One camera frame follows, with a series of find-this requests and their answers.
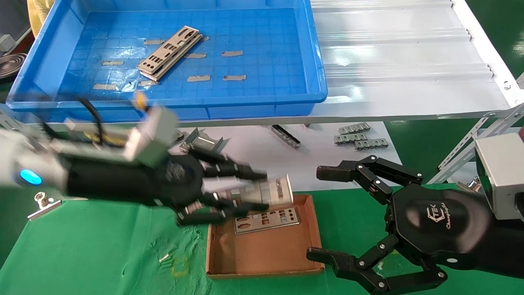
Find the metal part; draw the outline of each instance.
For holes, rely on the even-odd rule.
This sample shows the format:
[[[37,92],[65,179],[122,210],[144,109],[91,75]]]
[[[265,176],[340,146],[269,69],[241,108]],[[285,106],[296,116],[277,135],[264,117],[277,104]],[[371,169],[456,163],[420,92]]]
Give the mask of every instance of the metal part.
[[[477,193],[482,189],[481,180],[478,178],[478,176],[475,176],[473,180],[467,184],[467,187],[473,192]]]
[[[185,58],[206,58],[206,56],[208,56],[206,53],[190,53],[186,54]]]
[[[358,151],[369,149],[385,149],[388,146],[389,143],[383,138],[355,141],[355,149]]]
[[[222,78],[224,81],[243,81],[246,79],[246,75],[238,75],[238,76],[224,76]]]
[[[476,131],[474,134],[472,134],[471,131],[470,133],[466,134],[466,136],[457,144],[457,146],[446,157],[441,165],[439,165],[440,171],[428,181],[428,184],[443,183],[448,178],[450,178],[450,176],[453,175],[453,173],[455,173],[460,167],[464,166],[464,164],[473,158],[475,155],[475,142],[467,144],[469,139],[482,139],[489,136],[503,134],[506,129],[511,127],[519,120],[519,118],[515,117],[515,115],[522,112],[524,112],[524,103],[521,102],[519,106],[511,109],[511,112],[508,113],[504,118],[497,119],[481,134],[477,135]],[[474,128],[476,128],[478,125],[482,126],[483,122],[486,120],[487,118],[480,119]]]
[[[34,212],[33,214],[27,216],[29,220],[35,220],[38,217],[46,214],[47,212],[50,212],[56,208],[58,208],[60,205],[62,205],[62,201],[58,200],[54,203],[50,203],[49,198],[46,196],[46,193],[44,192],[38,192],[35,195],[35,202],[38,203],[38,207],[40,208],[38,211]]]
[[[144,40],[144,45],[160,45],[160,44],[162,44],[164,42],[165,42],[164,39],[160,39],[160,40]]]
[[[274,134],[280,137],[290,147],[294,149],[298,149],[300,147],[300,141],[291,135],[291,133],[287,132],[282,126],[272,125],[271,131],[273,131]]]
[[[288,175],[273,180],[225,189],[217,194],[220,198],[239,202],[268,204],[270,206],[293,204],[293,191],[291,190]]]
[[[160,78],[202,39],[197,29],[183,26],[138,65],[140,73],[158,82]]]
[[[212,139],[204,132],[200,132],[198,128],[195,128],[195,130],[193,130],[193,132],[191,132],[191,134],[189,134],[185,141],[180,145],[180,150],[182,152],[188,152],[190,146],[195,145],[214,152],[219,148],[223,141],[224,138],[222,137],[219,140]]]
[[[333,142],[338,145],[350,144],[354,143],[355,141],[361,140],[367,140],[366,135],[363,133],[335,135],[335,137],[333,138]]]
[[[158,83],[155,81],[151,81],[151,80],[144,80],[138,83],[138,86],[140,87],[153,86],[153,85],[158,85]]]
[[[233,56],[240,56],[240,55],[243,55],[244,52],[242,50],[237,50],[237,51],[224,51],[222,52],[222,56],[223,57],[233,57]]]
[[[115,84],[95,84],[93,89],[96,90],[118,90],[118,85]]]
[[[211,79],[210,75],[203,76],[189,76],[188,82],[199,82],[199,81],[209,81]]]
[[[184,139],[184,137],[185,137],[184,132],[180,132],[180,131],[177,132],[176,138],[174,139],[173,144],[177,144],[177,143],[181,142]]]
[[[362,133],[371,130],[367,123],[359,123],[339,128],[340,134]]]
[[[272,210],[234,219],[235,234],[237,235],[299,223],[299,217],[294,207]]]
[[[123,64],[123,60],[102,60],[102,66],[121,66]]]
[[[467,186],[467,184],[464,184],[464,183],[462,183],[462,182],[460,182],[460,181],[457,181],[455,185],[456,185],[459,189],[461,189],[461,190],[463,190],[463,191],[465,191],[465,192],[475,193],[475,191],[472,190],[471,188],[469,188],[469,187]]]

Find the robotic hand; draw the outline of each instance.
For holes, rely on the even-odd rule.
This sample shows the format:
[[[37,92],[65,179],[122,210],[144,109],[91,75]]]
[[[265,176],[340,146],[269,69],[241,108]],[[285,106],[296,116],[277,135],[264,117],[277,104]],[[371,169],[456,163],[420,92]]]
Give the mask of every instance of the robotic hand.
[[[360,257],[309,248],[307,258],[331,265],[337,277],[356,281],[371,294],[436,288],[447,279],[437,265],[524,279],[524,177],[520,170],[507,173],[522,167],[524,143],[516,134],[508,134],[476,144],[477,168],[486,195],[424,188],[421,173],[376,156],[342,161],[336,167],[319,166],[318,179],[356,181],[386,205],[388,235]],[[378,176],[403,188],[394,192]],[[389,278],[375,273],[373,267],[393,250],[422,271]]]
[[[267,175],[197,146],[171,155],[176,127],[174,113],[152,107],[123,148],[0,129],[0,186],[52,187],[66,196],[166,206],[176,212],[180,225],[220,223],[268,209],[267,204],[202,192],[205,177],[263,181]],[[192,204],[212,209],[194,213],[195,206],[188,208]]]

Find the brown cardboard tray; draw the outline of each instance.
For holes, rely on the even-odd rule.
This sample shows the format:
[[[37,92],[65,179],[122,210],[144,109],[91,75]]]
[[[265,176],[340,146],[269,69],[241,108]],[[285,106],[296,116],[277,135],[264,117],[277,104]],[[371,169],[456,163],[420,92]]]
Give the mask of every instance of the brown cardboard tray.
[[[291,207],[282,205],[271,209]],[[313,275],[324,264],[307,260],[308,247],[322,247],[311,195],[294,195],[300,223],[236,235],[232,220],[210,225],[205,270],[211,279]]]

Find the blue plastic tray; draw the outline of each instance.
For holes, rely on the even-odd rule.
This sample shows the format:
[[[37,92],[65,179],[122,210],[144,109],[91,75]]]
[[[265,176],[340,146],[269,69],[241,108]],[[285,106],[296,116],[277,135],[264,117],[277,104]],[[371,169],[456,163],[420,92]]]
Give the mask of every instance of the blue plastic tray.
[[[207,57],[182,59],[159,85],[139,86],[147,78],[136,66],[159,46],[144,40],[168,39],[184,25],[209,38],[192,49]],[[243,55],[222,57],[236,50]],[[187,82],[194,75],[211,80]],[[181,120],[308,115],[328,93],[309,0],[57,0],[7,104],[17,112],[44,110],[51,122],[90,120],[78,102],[59,97],[93,94],[104,98],[94,105],[105,122],[137,121],[141,114],[128,103],[137,89]]]

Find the metal frame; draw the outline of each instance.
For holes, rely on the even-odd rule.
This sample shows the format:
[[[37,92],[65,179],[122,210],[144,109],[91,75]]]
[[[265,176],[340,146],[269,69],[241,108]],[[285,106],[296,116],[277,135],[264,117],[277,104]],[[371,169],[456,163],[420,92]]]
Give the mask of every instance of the metal frame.
[[[458,145],[447,155],[447,157],[439,165],[439,172],[428,181],[428,184],[443,183],[453,173],[460,169],[464,164],[469,162],[475,156],[475,139],[486,138],[503,134],[504,131],[515,124],[524,112],[524,103],[511,109],[511,112],[505,117],[497,119],[491,124],[486,131],[477,134],[478,129],[486,122],[487,118],[480,119],[477,124],[466,134],[466,136],[458,143]]]

